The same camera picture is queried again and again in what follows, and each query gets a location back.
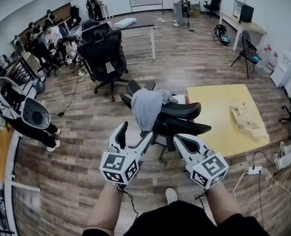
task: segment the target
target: computer monitor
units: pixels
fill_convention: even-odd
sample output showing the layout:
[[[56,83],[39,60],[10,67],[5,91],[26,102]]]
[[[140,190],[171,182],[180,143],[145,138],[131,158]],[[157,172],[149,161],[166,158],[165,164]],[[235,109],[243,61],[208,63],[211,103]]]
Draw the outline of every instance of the computer monitor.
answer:
[[[243,4],[240,11],[239,23],[251,23],[253,19],[254,8]]]
[[[104,36],[112,32],[112,28],[108,23],[93,26],[82,31],[82,39],[85,42],[99,42],[103,40]]]

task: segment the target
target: crumpled fabric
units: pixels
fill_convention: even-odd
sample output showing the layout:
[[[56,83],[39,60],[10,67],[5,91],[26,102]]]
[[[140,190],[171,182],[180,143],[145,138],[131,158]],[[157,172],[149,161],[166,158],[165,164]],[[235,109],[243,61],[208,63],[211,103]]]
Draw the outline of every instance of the crumpled fabric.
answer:
[[[235,102],[230,106],[231,112],[235,117],[239,129],[254,139],[267,137],[269,135],[262,120],[258,120],[256,116],[245,106],[245,103]]]
[[[162,105],[169,102],[177,103],[177,100],[167,90],[149,91],[142,88],[135,92],[131,100],[131,110],[139,128],[142,131],[151,131]]]

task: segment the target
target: black pants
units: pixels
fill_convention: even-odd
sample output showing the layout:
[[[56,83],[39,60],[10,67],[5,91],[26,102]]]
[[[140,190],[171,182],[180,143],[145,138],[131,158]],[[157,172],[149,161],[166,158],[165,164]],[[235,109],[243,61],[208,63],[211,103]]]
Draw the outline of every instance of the black pants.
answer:
[[[50,148],[54,148],[56,146],[55,139],[52,136],[47,134],[42,129],[34,128],[26,124],[25,122],[22,121],[21,118],[17,118],[15,120],[7,118],[6,121],[22,135],[35,139]],[[44,130],[46,130],[51,135],[58,131],[57,127],[52,123],[50,123],[48,128]]]
[[[94,11],[94,21],[102,21],[102,20],[103,20],[102,11],[101,11],[101,8],[98,8],[96,11]]]

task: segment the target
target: monitor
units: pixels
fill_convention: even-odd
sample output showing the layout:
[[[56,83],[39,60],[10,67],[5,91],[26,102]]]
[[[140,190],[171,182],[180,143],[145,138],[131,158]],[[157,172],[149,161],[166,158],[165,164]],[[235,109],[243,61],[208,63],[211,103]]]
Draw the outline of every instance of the monitor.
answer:
[[[253,19],[254,8],[243,4],[242,10],[240,11],[239,23],[251,23]]]

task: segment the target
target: power strip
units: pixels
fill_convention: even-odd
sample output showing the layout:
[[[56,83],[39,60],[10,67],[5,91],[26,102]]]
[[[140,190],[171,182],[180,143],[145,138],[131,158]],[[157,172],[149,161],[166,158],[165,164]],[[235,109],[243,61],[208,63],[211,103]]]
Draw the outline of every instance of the power strip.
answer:
[[[262,172],[261,166],[249,167],[248,168],[248,175],[259,175]]]

